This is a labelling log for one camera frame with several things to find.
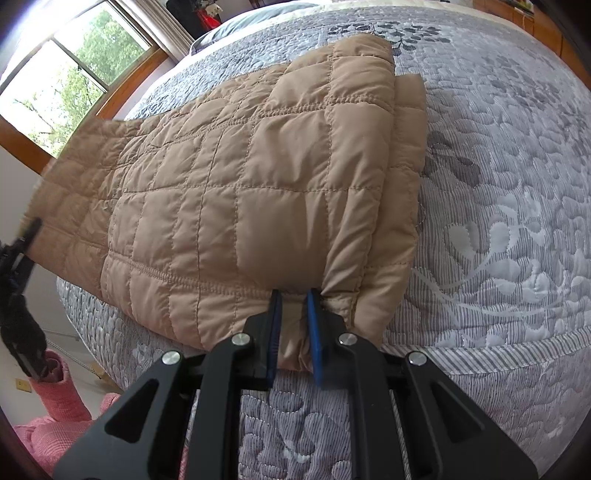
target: tree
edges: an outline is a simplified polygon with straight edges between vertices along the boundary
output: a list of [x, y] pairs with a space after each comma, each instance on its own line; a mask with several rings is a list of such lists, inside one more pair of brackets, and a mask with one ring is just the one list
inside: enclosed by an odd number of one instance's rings
[[[141, 46], [111, 14], [102, 10], [89, 23], [82, 46], [75, 53], [109, 85], [143, 52]], [[50, 108], [43, 109], [40, 106], [40, 95], [43, 92], [35, 92], [27, 100], [14, 101], [37, 115], [47, 126], [30, 132], [29, 137], [57, 156], [91, 107], [103, 95], [103, 91], [86, 72], [76, 66], [68, 67], [61, 74], [53, 92], [45, 92], [46, 97], [52, 95], [58, 99], [57, 102], [45, 102], [51, 103]]]

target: tan quilted jacket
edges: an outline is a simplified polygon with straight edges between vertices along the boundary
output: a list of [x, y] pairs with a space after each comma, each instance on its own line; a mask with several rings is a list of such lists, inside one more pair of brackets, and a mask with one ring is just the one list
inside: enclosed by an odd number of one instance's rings
[[419, 75], [357, 35], [132, 121], [89, 119], [44, 173], [31, 256], [166, 337], [211, 349], [284, 292], [280, 366], [309, 366], [303, 298], [375, 343], [402, 299], [426, 143]]

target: pink fabric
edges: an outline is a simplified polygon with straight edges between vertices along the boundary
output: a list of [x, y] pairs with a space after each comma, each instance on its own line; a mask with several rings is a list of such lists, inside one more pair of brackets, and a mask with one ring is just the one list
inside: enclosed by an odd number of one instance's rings
[[[35, 419], [27, 425], [17, 425], [14, 430], [37, 463], [52, 475], [57, 461], [92, 425], [92, 417], [78, 395], [67, 363], [49, 350], [46, 352], [46, 358], [55, 359], [59, 364], [52, 369], [46, 381], [38, 382], [32, 378], [29, 381], [41, 397], [49, 415]], [[102, 415], [118, 398], [119, 395], [116, 393], [105, 395], [100, 404], [100, 414]], [[186, 453], [185, 449], [179, 478], [184, 478]]]

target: curtain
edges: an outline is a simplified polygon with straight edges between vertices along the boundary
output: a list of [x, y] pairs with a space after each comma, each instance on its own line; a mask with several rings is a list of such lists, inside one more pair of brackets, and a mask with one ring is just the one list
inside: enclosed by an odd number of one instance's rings
[[172, 59], [180, 61], [188, 55], [193, 38], [158, 0], [118, 3]]

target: gray floral quilt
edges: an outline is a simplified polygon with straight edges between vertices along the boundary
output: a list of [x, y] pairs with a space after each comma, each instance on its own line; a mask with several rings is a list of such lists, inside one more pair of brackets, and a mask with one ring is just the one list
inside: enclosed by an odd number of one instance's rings
[[[420, 73], [427, 88], [420, 240], [384, 349], [431, 356], [543, 473], [591, 405], [591, 95], [554, 53], [471, 15], [348, 8], [189, 63], [132, 116], [358, 32], [389, 40], [396, 72]], [[58, 284], [70, 320], [122, 386], [174, 346]], [[241, 429], [243, 478], [350, 478], [346, 397], [317, 391], [306, 374], [282, 372], [269, 394], [245, 393]]]

